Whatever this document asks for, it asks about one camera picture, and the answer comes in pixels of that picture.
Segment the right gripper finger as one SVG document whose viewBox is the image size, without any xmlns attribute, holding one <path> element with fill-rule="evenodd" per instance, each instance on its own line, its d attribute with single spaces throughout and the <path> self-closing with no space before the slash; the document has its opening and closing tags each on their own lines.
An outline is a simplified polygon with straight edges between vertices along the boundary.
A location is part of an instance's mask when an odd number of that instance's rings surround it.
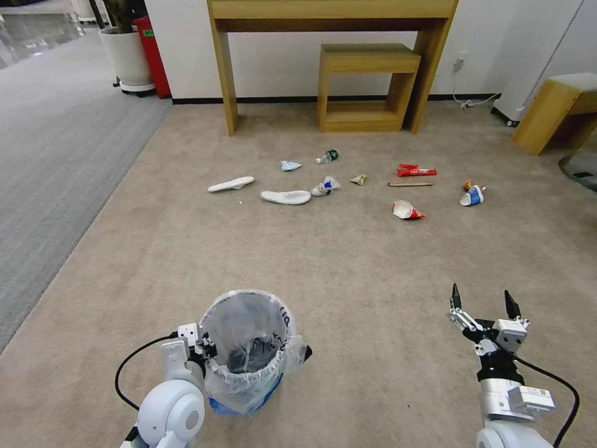
<svg viewBox="0 0 597 448">
<path fill-rule="evenodd" d="M 524 329 L 528 329 L 530 327 L 530 320 L 523 316 L 519 304 L 507 289 L 504 290 L 504 302 L 509 320 L 520 324 Z"/>
<path fill-rule="evenodd" d="M 448 317 L 462 335 L 473 342 L 477 356 L 483 357 L 494 353 L 494 321 L 474 319 L 465 312 L 461 307 L 461 297 L 456 283 L 452 286 Z"/>
</svg>

